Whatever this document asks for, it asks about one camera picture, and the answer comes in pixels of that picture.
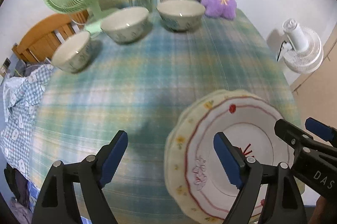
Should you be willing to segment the white red-pattern plate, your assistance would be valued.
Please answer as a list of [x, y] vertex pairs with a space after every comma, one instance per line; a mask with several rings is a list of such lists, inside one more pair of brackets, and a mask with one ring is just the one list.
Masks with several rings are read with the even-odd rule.
[[227, 92], [211, 96], [192, 112], [185, 157], [185, 179], [196, 203], [192, 216], [199, 223], [221, 223], [239, 190], [229, 181], [213, 146], [223, 132], [245, 157], [261, 164], [292, 165], [291, 149], [276, 136], [274, 125], [282, 114], [262, 99]]

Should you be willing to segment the scalloped yellow flower plate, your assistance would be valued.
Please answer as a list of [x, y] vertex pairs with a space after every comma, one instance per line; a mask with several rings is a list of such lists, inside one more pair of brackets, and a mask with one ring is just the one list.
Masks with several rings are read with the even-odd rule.
[[245, 90], [215, 91], [183, 111], [166, 140], [164, 177], [185, 215], [222, 223], [238, 195], [213, 147], [218, 132], [261, 164], [292, 165], [293, 149], [274, 132], [281, 118], [275, 107]]

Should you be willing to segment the round yellow flower plate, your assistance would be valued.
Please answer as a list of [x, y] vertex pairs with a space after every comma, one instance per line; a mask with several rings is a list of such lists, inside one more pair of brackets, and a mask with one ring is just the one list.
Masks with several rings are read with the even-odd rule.
[[228, 213], [226, 211], [225, 215], [221, 217], [206, 213], [190, 194], [189, 186], [185, 179], [185, 152], [192, 132], [189, 129], [185, 131], [182, 128], [182, 124], [186, 123], [188, 127], [194, 128], [198, 123], [192, 115], [194, 112], [199, 116], [203, 116], [215, 105], [230, 96], [243, 96], [246, 94], [247, 92], [244, 90], [217, 90], [204, 96], [181, 113], [176, 126], [166, 139], [164, 150], [164, 180], [166, 189], [184, 214], [199, 223], [221, 223]]

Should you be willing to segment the small floral ceramic bowl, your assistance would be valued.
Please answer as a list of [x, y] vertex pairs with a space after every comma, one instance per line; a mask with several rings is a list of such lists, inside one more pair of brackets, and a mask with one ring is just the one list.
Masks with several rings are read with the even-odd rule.
[[54, 52], [51, 64], [67, 73], [77, 73], [89, 62], [92, 55], [90, 33], [81, 31], [70, 36]]

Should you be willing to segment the large floral ceramic bowl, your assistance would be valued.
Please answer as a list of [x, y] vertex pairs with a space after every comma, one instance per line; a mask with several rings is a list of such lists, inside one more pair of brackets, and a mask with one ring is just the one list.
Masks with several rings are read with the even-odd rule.
[[187, 31], [197, 27], [206, 11], [202, 4], [191, 0], [160, 2], [156, 9], [164, 24], [173, 31]]

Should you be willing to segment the medium floral ceramic bowl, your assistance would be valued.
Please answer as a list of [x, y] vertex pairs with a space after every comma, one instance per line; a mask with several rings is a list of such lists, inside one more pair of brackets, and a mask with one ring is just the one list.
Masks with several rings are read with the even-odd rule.
[[116, 43], [129, 43], [144, 32], [150, 12], [140, 6], [118, 10], [100, 23], [101, 30]]

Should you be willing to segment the beige door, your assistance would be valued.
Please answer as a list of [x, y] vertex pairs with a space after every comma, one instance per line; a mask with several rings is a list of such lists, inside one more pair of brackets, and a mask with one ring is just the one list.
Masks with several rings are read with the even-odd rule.
[[320, 67], [311, 74], [301, 75], [291, 85], [301, 121], [315, 118], [336, 127], [336, 29], [324, 45]]

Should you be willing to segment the white standing fan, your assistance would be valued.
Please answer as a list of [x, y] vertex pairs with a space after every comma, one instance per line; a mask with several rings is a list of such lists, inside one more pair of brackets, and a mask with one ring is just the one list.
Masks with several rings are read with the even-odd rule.
[[294, 73], [310, 74], [323, 62], [324, 50], [318, 34], [311, 28], [301, 26], [290, 18], [283, 22], [286, 39], [282, 42], [277, 61], [283, 59], [285, 65]]

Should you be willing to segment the blue checkered blanket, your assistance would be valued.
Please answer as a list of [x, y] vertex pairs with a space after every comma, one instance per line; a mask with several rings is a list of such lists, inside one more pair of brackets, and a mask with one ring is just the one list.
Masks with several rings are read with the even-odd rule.
[[55, 67], [41, 65], [27, 77], [6, 79], [2, 91], [5, 128], [1, 151], [7, 163], [29, 179], [31, 138], [37, 109]]

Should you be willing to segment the plaid green tablecloth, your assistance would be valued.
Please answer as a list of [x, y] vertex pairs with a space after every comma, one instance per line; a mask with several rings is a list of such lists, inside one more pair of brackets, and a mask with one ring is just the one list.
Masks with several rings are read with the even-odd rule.
[[103, 190], [118, 222], [190, 223], [163, 172], [166, 138], [184, 109], [213, 91], [244, 89], [295, 125], [300, 116], [275, 55], [241, 10], [183, 33], [153, 11], [148, 28], [126, 45], [100, 34], [82, 72], [53, 71], [37, 109], [29, 179], [40, 188], [53, 162], [80, 162], [123, 130], [128, 147]]

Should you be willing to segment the grey plaid pillow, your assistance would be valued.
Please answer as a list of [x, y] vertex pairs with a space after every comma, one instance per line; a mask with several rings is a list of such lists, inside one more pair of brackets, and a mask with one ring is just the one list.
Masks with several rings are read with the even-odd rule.
[[50, 59], [46, 58], [42, 62], [38, 63], [26, 63], [23, 60], [19, 60], [14, 68], [14, 77], [28, 77], [34, 70], [40, 68], [42, 65], [50, 65]]

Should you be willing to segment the wooden bed headboard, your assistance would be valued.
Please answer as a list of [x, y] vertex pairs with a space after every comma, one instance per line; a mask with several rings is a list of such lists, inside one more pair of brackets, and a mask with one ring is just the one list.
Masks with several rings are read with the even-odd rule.
[[75, 23], [83, 29], [87, 20], [86, 10], [74, 14], [53, 14], [33, 26], [20, 43], [12, 47], [12, 51], [18, 59], [26, 63], [50, 59], [61, 45], [61, 40], [75, 34], [71, 24]]

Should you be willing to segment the wall power outlet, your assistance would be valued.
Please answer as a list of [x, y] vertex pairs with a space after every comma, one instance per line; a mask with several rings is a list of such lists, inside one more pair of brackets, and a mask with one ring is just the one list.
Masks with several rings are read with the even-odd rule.
[[5, 70], [7, 70], [10, 64], [11, 64], [11, 61], [9, 60], [9, 58], [6, 58], [2, 66]]

